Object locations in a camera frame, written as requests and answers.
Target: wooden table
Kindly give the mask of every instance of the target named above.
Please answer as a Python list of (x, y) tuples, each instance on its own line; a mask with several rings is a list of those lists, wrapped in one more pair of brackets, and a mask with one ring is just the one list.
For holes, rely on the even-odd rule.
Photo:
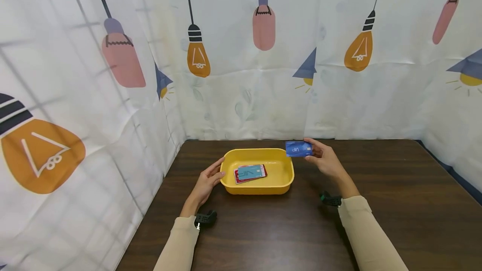
[[(367, 198), (410, 271), (482, 270), (482, 207), (415, 141), (324, 141)], [(233, 148), (284, 148), (284, 141), (187, 141), (172, 164), (118, 271), (151, 271), (199, 173)], [(284, 195), (231, 195), (220, 184), (201, 211), (193, 271), (358, 270), (336, 208), (318, 193), (336, 189), (294, 158)]]

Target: beige sleeve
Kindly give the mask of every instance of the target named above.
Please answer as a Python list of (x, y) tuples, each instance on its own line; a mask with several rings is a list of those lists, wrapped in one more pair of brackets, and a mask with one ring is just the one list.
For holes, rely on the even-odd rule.
[(196, 217), (178, 217), (174, 221), (171, 235), (167, 240), (154, 271), (190, 271), (194, 246), (199, 230), (194, 227)]
[(360, 271), (408, 271), (365, 198), (343, 199), (338, 212)]

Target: wrist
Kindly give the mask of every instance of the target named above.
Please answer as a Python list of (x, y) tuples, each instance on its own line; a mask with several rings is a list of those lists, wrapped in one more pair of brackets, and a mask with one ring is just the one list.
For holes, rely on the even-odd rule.
[(338, 177), (336, 177), (336, 179), (334, 179), (334, 182), (338, 186), (338, 189), (343, 199), (348, 199), (360, 195), (355, 183), (348, 175), (348, 173), (344, 172), (340, 174)]
[(197, 210), (199, 210), (200, 203), (194, 197), (189, 196), (184, 202), (180, 217), (196, 216)]
[(329, 174), (329, 177), (336, 183), (346, 180), (347, 177), (350, 177), (345, 168), (342, 166), (333, 169)]

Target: teal card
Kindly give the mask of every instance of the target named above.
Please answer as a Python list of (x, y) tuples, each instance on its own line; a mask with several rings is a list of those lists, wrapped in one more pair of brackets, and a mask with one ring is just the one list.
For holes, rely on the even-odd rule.
[(247, 180), (253, 178), (263, 177), (263, 172), (261, 171), (261, 165), (256, 166), (241, 166), (238, 168), (239, 180)]

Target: white curtain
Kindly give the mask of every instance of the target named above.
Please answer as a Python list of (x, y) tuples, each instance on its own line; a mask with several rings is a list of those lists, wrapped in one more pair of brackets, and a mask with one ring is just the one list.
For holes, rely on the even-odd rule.
[(114, 270), (186, 139), (411, 138), (482, 190), (480, 0), (0, 11), (0, 269)]

